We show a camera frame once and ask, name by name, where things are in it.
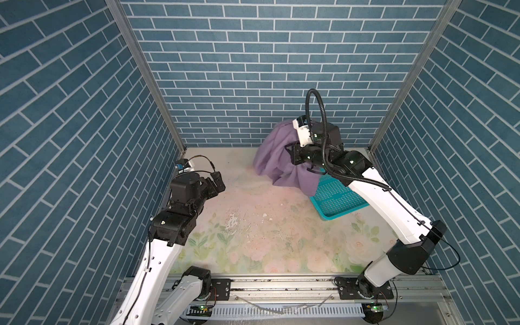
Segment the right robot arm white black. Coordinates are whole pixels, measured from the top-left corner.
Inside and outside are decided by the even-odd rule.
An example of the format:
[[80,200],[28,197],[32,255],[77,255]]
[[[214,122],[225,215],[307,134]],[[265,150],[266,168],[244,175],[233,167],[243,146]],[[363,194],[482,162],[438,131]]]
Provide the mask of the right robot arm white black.
[[292,121],[298,140],[286,147],[294,165],[310,163],[363,198],[392,228],[398,240],[387,253],[371,261],[356,280],[365,299],[378,295],[400,274],[414,275],[442,240],[447,227],[432,222],[408,204],[358,151],[346,151],[339,130],[327,129],[304,116]]

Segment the purple trousers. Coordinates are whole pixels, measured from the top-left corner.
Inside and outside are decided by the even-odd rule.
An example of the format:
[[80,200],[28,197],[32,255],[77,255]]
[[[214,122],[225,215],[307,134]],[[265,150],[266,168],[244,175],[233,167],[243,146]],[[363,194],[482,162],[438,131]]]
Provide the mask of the purple trousers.
[[321,176],[308,171],[310,164],[294,165],[285,146],[298,142],[292,120],[277,123],[264,139],[253,159],[253,169],[259,176],[267,176],[273,186],[298,188],[306,196],[314,196]]

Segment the teal plastic basket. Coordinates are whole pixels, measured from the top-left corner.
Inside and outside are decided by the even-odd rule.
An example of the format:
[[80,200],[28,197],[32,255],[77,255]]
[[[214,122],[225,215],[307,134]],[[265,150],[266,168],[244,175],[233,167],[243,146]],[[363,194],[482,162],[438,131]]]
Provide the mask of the teal plastic basket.
[[324,220],[333,220],[354,213],[369,204],[350,188],[330,175],[322,175],[311,203]]

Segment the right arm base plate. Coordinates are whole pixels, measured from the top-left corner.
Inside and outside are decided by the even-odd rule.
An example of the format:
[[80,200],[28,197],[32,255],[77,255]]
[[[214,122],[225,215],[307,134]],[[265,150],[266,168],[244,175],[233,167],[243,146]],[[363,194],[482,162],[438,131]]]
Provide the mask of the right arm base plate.
[[389,282],[381,287],[374,287],[364,278],[337,276],[333,279],[333,284],[337,287],[341,300],[390,300],[395,298],[393,287]]

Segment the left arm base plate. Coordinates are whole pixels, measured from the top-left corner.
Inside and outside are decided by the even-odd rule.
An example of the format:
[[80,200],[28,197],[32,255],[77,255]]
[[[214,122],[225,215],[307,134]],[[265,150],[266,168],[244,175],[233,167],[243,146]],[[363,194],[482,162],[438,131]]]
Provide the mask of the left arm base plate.
[[176,280],[171,287],[176,291],[180,289],[181,293],[188,293],[194,298],[193,302],[201,301],[228,301],[230,297],[231,280],[229,278],[197,276],[183,276],[180,280]]

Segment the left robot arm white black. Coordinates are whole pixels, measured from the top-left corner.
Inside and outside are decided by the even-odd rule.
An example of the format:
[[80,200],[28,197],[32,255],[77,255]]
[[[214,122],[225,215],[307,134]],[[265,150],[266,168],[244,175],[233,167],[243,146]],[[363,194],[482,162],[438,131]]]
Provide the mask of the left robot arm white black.
[[190,267],[168,298],[159,300],[204,204],[225,189],[218,171],[183,170],[172,179],[169,206],[151,221],[138,273],[112,324],[174,324],[193,301],[207,298],[211,272]]

